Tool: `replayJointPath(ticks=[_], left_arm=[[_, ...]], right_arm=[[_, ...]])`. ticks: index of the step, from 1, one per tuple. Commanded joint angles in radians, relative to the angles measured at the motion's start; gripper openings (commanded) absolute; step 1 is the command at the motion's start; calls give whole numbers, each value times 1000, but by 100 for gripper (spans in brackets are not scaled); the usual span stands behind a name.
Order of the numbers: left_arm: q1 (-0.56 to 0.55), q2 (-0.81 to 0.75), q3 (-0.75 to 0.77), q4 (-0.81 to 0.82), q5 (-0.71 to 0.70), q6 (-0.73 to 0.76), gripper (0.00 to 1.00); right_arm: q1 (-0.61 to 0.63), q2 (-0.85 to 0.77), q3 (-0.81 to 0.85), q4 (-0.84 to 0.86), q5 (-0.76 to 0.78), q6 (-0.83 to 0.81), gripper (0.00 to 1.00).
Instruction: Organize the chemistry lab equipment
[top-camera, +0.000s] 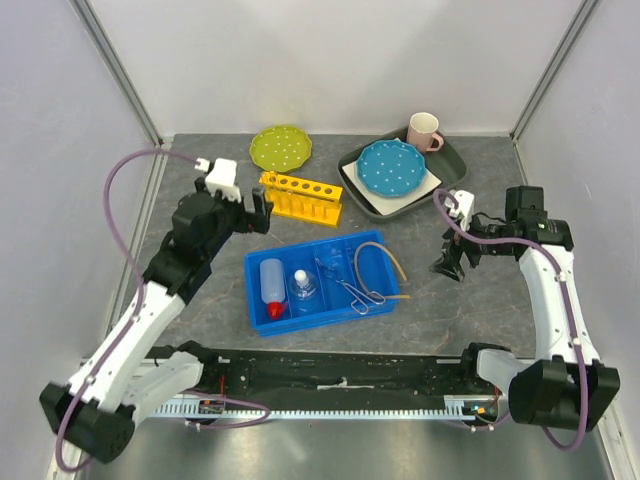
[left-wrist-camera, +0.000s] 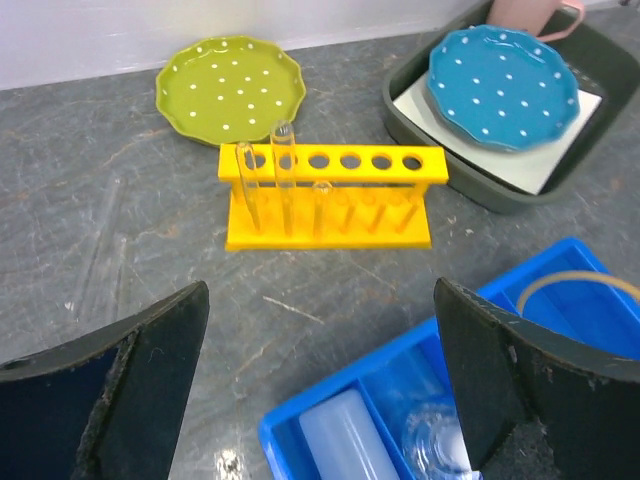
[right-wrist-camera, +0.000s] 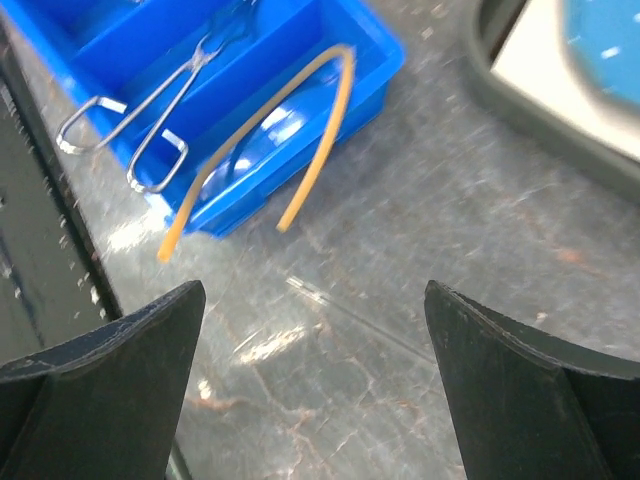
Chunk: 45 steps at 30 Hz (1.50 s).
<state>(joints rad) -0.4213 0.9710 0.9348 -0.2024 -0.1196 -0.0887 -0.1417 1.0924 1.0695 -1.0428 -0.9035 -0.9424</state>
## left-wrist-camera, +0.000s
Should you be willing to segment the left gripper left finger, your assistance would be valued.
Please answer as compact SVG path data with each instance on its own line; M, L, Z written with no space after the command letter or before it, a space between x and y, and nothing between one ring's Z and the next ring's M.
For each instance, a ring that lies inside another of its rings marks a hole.
M2 478L168 478L208 316L196 281L2 364Z

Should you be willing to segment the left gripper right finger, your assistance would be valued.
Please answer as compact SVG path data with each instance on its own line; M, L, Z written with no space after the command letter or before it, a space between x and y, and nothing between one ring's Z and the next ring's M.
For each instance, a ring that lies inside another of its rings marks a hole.
M486 479L636 479L639 363L446 278L434 301L473 469Z

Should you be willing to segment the glass flask white stopper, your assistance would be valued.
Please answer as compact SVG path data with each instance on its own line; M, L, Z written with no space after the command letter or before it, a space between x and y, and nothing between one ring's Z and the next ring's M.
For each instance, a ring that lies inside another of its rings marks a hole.
M455 404L445 397L409 410L402 452L416 479L481 479L471 467Z

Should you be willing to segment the wash bottle red cap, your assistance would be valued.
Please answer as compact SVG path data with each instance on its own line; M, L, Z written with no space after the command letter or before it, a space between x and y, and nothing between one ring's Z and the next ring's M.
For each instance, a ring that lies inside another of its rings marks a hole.
M348 389L299 417L322 479L397 479L361 394Z

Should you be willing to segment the clear glass tube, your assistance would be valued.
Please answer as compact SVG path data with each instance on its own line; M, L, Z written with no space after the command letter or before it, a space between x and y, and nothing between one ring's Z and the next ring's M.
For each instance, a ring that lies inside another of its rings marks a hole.
M254 149L249 142L239 142L235 147L236 162L242 183L243 195L254 229L261 232L261 220L258 210L259 182Z

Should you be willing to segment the dark green tray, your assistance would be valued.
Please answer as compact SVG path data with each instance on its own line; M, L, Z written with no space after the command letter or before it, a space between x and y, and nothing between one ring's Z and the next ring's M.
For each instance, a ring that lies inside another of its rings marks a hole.
M428 54L450 31L476 25L486 19L490 3L477 1L435 32L425 35L417 50L400 61L382 85L384 124L390 137L406 145L440 145L431 135L413 125L393 101L428 69ZM639 48L632 44L630 29L639 26L639 11L615 7L590 13L574 33L552 46L577 74L579 85L600 95L603 102L561 158L539 195L516 190L487 176L463 157L445 150L448 186L471 201L498 214L514 214L549 204L567 194L577 179L596 163L596 155L609 139L618 117L629 106L639 104Z

